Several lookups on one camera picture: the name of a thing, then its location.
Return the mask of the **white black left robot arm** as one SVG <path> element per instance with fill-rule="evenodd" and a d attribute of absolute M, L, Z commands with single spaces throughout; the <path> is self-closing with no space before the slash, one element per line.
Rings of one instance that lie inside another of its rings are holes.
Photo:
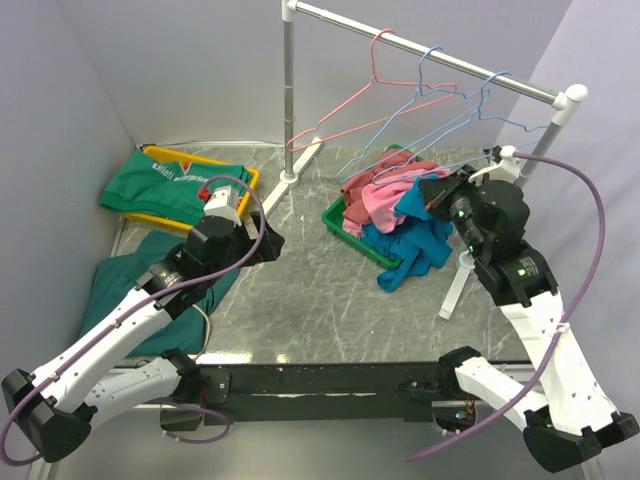
<path fill-rule="evenodd" d="M 93 429 L 140 404 L 185 402 L 200 394 L 196 362 L 174 347 L 117 377 L 107 373 L 140 343 L 206 297 L 222 276 L 278 259 L 285 239 L 262 211 L 251 219 L 251 239 L 239 220 L 207 215 L 183 242 L 152 264 L 124 299 L 95 327 L 55 359 L 32 372 L 15 369 L 1 382 L 9 419 L 38 458 L 55 463 L 74 452 Z"/>

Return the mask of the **teal blue t shirt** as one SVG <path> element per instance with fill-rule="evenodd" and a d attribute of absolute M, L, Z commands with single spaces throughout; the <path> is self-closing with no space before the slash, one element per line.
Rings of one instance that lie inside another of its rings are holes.
<path fill-rule="evenodd" d="M 391 233 L 375 233 L 371 227 L 365 229 L 367 242 L 377 240 L 380 247 L 401 260 L 397 268 L 388 269 L 377 277 L 378 286 L 387 293 L 397 290 L 409 277 L 422 277 L 431 268 L 444 267 L 452 253 L 449 238 L 453 226 L 427 211 L 420 180 L 415 181 L 399 202 L 396 213 L 405 214 L 406 218 Z"/>

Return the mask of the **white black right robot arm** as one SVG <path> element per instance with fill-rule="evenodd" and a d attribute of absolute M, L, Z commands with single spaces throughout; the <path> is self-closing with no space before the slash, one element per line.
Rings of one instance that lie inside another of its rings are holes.
<path fill-rule="evenodd" d="M 522 385 L 477 350 L 460 347 L 439 359 L 439 390 L 452 399 L 472 395 L 506 417 L 550 473 L 637 435 L 638 421 L 616 408 L 593 375 L 548 262 L 524 238 L 530 210 L 522 190 L 471 167 L 419 188 L 426 211 L 455 227 L 534 369 Z"/>

